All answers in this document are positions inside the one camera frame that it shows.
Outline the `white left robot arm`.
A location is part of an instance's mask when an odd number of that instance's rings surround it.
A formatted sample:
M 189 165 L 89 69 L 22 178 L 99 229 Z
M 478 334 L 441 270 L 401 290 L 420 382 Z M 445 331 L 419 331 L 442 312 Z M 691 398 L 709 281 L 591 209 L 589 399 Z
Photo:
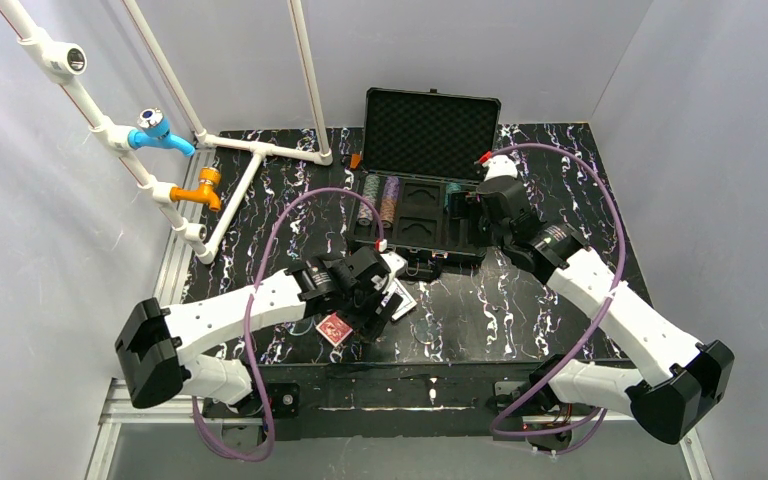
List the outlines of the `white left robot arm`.
M 295 262 L 257 286 L 206 300 L 138 303 L 114 345 L 132 406 L 155 407 L 179 394 L 239 403 L 254 389 L 254 364 L 206 352 L 245 332 L 320 315 L 317 329 L 332 344 L 350 336 L 374 341 L 404 302 L 391 287 L 406 266 L 394 251 L 362 247 L 344 258 Z

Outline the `blue playing card deck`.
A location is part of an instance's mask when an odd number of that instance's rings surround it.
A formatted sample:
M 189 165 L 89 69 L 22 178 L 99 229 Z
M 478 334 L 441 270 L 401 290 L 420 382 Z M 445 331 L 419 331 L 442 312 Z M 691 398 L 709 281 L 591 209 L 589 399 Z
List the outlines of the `blue playing card deck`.
M 398 323 L 416 306 L 417 301 L 408 289 L 399 279 L 393 279 L 382 301 L 382 308 L 388 313 L 388 320 L 391 323 Z

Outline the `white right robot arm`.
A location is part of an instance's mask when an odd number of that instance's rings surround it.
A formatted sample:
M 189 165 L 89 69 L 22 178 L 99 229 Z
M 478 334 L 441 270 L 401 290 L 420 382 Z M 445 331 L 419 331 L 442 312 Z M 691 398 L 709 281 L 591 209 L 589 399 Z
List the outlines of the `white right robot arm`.
M 496 246 L 517 268 L 575 305 L 591 321 L 586 335 L 605 332 L 632 361 L 630 368 L 585 363 L 566 354 L 533 371 L 527 390 L 498 417 L 526 404 L 545 410 L 583 404 L 628 415 L 652 437 L 679 443 L 723 398 L 735 355 L 719 340 L 703 343 L 641 299 L 579 231 L 539 218 L 524 185 L 510 176 L 455 192 L 449 213 L 477 224 L 473 243 Z

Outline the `green poker chip stack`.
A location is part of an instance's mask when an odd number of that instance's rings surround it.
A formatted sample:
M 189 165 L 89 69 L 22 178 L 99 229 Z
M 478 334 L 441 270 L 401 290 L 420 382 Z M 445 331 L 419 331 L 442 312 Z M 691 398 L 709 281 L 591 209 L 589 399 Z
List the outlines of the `green poker chip stack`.
M 380 186 L 381 177 L 379 175 L 369 174 L 365 177 L 361 195 L 371 204 L 371 206 L 363 202 L 360 203 L 357 215 L 357 223 L 359 225 L 369 226 L 372 224 L 372 210 L 376 206 Z

